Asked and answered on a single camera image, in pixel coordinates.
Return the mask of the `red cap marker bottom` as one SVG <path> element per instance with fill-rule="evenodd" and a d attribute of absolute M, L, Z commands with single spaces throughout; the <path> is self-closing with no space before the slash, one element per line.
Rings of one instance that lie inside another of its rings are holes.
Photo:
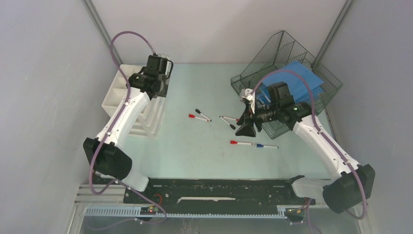
<path fill-rule="evenodd" d="M 239 145 L 253 145 L 252 142 L 242 142 L 242 141 L 235 141 L 235 140 L 231 140 L 230 144 L 239 144 Z"/>

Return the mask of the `white plastic drawer organizer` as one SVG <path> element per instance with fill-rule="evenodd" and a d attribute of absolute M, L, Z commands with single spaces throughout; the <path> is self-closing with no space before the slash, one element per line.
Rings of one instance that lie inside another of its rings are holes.
<path fill-rule="evenodd" d="M 126 95 L 126 92 L 126 82 L 118 71 L 102 102 L 102 108 L 109 117 L 115 115 L 115 111 L 123 100 L 124 95 Z M 129 136 L 156 139 L 163 124 L 166 105 L 167 99 L 165 97 L 154 97 L 150 100 L 137 116 L 129 132 Z"/>

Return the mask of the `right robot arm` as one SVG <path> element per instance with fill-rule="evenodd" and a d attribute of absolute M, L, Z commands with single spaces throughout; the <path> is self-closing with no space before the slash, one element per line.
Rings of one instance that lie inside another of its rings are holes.
<path fill-rule="evenodd" d="M 237 122 L 239 129 L 235 134 L 255 137 L 265 123 L 285 124 L 315 152 L 329 175 L 328 179 L 301 175 L 293 178 L 291 186 L 283 191 L 285 201 L 295 204 L 302 197 L 322 200 L 337 214 L 361 204 L 360 217 L 364 217 L 375 178 L 372 166 L 361 165 L 349 156 L 321 125 L 312 106 L 305 101 L 294 101 L 285 82 L 270 85 L 268 92 L 270 103 L 259 107 L 252 89 L 241 90 L 240 100 L 245 110 Z"/>

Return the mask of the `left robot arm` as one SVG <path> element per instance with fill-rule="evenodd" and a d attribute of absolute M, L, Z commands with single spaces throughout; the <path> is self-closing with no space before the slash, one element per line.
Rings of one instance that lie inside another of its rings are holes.
<path fill-rule="evenodd" d="M 123 85 L 118 106 L 97 136 L 86 138 L 83 143 L 90 173 L 123 182 L 136 190 L 135 197 L 142 203 L 152 201 L 154 190 L 148 186 L 149 178 L 124 152 L 124 144 L 141 113 L 155 100 L 166 100 L 173 66 L 170 57 L 163 54 L 149 55 L 144 66 L 120 65 L 115 76 Z"/>

